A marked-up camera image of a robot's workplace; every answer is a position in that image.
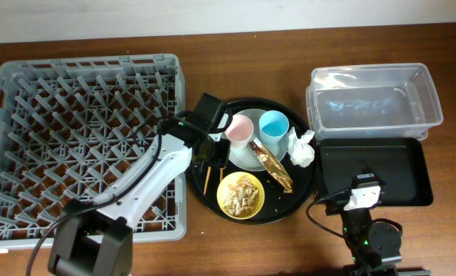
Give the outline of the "food scraps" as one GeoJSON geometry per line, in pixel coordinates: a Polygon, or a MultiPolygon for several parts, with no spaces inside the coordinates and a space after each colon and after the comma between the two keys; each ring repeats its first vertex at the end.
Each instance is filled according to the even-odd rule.
{"type": "Polygon", "coordinates": [[[259,188],[244,175],[235,183],[228,185],[228,194],[224,199],[225,211],[234,217],[250,215],[258,202],[259,188]]]}

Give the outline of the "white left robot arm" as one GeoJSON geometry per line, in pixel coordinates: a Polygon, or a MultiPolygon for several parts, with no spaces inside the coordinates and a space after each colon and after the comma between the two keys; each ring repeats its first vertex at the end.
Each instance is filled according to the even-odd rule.
{"type": "Polygon", "coordinates": [[[215,155],[212,137],[233,120],[230,110],[182,111],[157,125],[145,154],[91,203],[73,200],[57,220],[48,270],[54,275],[128,275],[133,231],[165,187],[191,165],[215,155]]]}

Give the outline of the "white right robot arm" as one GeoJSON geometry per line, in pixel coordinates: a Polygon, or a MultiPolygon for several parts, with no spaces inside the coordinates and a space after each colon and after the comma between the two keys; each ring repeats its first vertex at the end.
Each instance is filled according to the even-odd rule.
{"type": "Polygon", "coordinates": [[[430,275],[422,268],[400,271],[403,228],[387,218],[373,219],[386,184],[375,174],[354,176],[349,188],[329,195],[325,200],[327,215],[339,215],[343,240],[353,256],[353,263],[343,267],[349,276],[430,275]]]}

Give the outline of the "pink plastic cup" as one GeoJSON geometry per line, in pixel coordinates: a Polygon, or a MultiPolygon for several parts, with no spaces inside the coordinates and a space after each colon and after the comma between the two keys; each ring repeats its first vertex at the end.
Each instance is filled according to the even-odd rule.
{"type": "Polygon", "coordinates": [[[231,148],[238,150],[247,146],[254,133],[254,124],[245,115],[234,115],[232,122],[225,131],[225,136],[231,142],[231,148]]]}

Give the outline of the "white paper napkin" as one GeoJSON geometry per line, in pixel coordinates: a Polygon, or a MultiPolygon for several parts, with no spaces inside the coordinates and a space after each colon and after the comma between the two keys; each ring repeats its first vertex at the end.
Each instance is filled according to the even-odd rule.
{"type": "Polygon", "coordinates": [[[312,130],[306,131],[300,138],[297,137],[294,127],[288,132],[288,150],[290,161],[295,166],[308,167],[315,158],[315,150],[310,145],[314,137],[312,130]]]}

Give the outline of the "blue plastic cup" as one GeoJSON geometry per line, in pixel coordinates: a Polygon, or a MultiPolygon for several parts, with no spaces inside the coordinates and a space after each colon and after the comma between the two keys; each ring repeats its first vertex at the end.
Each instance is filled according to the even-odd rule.
{"type": "Polygon", "coordinates": [[[287,117],[276,110],[263,113],[258,121],[260,140],[264,144],[278,143],[289,129],[287,117]]]}

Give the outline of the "gold foil snack wrapper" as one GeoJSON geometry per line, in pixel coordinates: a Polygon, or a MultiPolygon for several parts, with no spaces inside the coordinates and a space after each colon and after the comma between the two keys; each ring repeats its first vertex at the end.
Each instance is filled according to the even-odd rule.
{"type": "Polygon", "coordinates": [[[267,172],[283,186],[284,193],[293,192],[293,180],[290,178],[286,169],[277,160],[275,155],[257,138],[249,144],[260,164],[267,172]]]}

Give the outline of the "yellow bowl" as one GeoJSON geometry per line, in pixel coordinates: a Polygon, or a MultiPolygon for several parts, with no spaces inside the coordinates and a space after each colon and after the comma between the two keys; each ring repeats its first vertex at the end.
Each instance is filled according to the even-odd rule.
{"type": "Polygon", "coordinates": [[[264,193],[264,187],[262,186],[261,182],[252,174],[247,173],[247,172],[233,172],[226,177],[223,178],[223,180],[220,182],[217,190],[217,201],[218,205],[221,208],[221,210],[230,218],[232,219],[237,219],[237,220],[246,220],[246,219],[252,219],[253,217],[256,216],[256,214],[261,211],[262,206],[264,205],[264,200],[265,200],[265,193],[264,193]],[[228,185],[235,183],[236,180],[244,175],[248,175],[248,177],[251,179],[251,181],[259,188],[259,196],[258,196],[258,202],[255,207],[255,210],[247,216],[242,216],[242,217],[234,217],[229,215],[224,207],[223,207],[223,202],[225,197],[228,194],[228,185]]]}

